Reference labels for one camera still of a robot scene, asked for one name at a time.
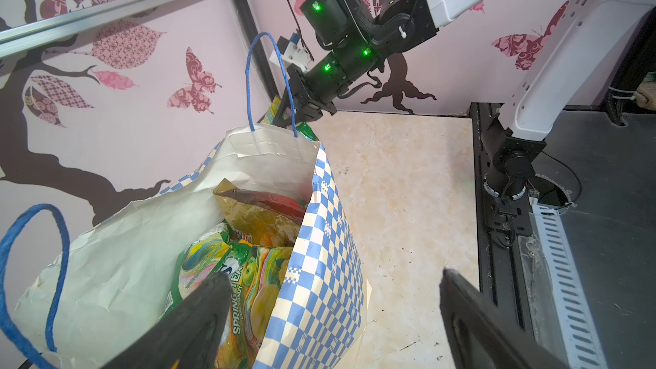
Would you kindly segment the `colourful spring tea candy bag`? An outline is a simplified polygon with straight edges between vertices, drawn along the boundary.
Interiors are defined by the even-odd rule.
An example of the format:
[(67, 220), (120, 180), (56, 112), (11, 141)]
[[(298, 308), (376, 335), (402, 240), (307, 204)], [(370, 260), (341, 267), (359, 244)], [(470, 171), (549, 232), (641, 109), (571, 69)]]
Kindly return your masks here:
[(222, 220), (179, 255), (164, 312), (181, 304), (206, 278), (225, 273), (231, 281), (231, 305), (214, 367), (251, 368), (291, 255), (291, 247), (251, 244)]

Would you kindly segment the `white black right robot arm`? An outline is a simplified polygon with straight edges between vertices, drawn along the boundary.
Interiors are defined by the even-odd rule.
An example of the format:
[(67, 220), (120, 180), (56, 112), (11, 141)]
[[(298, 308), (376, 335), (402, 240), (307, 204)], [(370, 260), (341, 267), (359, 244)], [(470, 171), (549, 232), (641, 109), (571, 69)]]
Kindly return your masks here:
[(545, 135), (558, 111), (596, 82), (645, 7), (617, 0), (487, 0), (396, 57), (382, 113), (312, 124), (353, 231), (476, 227), (474, 101), (502, 102), (512, 124)]

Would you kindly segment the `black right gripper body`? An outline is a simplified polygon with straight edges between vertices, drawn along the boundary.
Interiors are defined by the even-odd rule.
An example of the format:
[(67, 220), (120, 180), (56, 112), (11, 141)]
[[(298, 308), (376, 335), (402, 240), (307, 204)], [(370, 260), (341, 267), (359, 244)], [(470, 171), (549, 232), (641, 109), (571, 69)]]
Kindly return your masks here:
[(319, 120), (323, 113), (334, 115), (338, 112), (333, 101), (324, 102), (319, 99), (319, 92), (310, 88), (302, 70), (297, 66), (287, 68), (288, 85), (280, 97), (281, 103), (273, 116), (273, 125), (289, 127), (292, 125), (291, 112), (294, 112), (295, 123)]

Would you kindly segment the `red gold fruit candy bag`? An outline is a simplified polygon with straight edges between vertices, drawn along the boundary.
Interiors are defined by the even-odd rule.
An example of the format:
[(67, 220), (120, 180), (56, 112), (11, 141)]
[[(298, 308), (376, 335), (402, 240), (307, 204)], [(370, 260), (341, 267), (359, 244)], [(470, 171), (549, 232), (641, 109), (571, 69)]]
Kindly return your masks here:
[(237, 188), (223, 179), (213, 191), (225, 220), (252, 244), (292, 247), (300, 232), (307, 204), (266, 191)]

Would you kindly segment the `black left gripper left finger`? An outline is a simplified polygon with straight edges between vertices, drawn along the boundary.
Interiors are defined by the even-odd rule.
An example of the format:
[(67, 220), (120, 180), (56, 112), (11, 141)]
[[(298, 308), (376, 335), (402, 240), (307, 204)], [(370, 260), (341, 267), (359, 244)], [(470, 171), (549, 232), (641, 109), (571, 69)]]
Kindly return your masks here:
[(106, 368), (212, 368), (227, 324), (232, 287), (225, 273), (205, 279)]

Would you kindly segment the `blue checkered paper bag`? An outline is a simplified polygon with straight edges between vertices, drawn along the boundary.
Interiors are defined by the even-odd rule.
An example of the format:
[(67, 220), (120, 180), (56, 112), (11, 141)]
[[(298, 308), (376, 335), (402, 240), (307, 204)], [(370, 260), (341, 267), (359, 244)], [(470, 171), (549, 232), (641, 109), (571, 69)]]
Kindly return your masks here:
[(271, 124), (225, 135), (199, 169), (71, 238), (1, 330), (35, 368), (352, 368), (370, 285), (322, 143), (333, 111), (299, 68)]

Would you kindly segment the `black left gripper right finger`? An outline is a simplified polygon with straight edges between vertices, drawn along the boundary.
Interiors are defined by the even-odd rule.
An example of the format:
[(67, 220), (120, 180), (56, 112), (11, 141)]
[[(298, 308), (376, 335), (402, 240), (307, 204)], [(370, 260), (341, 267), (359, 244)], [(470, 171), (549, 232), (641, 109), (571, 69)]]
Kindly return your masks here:
[(566, 368), (519, 326), (503, 317), (458, 271), (442, 271), (440, 310), (457, 368)]

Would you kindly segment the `green Fox's candy bag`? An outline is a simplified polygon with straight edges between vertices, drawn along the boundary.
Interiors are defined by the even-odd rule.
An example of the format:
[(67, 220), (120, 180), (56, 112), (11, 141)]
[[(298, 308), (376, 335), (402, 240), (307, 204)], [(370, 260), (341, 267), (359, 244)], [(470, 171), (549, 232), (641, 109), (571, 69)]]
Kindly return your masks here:
[[(280, 97), (275, 97), (268, 111), (263, 116), (261, 123), (273, 126), (274, 119), (276, 117), (276, 114), (278, 114), (281, 104), (282, 104), (282, 99)], [(309, 126), (307, 122), (303, 121), (297, 123), (296, 129), (297, 131), (299, 131), (299, 133), (302, 133), (304, 137), (312, 141), (319, 141), (319, 138), (317, 137), (317, 135), (314, 133), (313, 129), (311, 128), (311, 126)]]

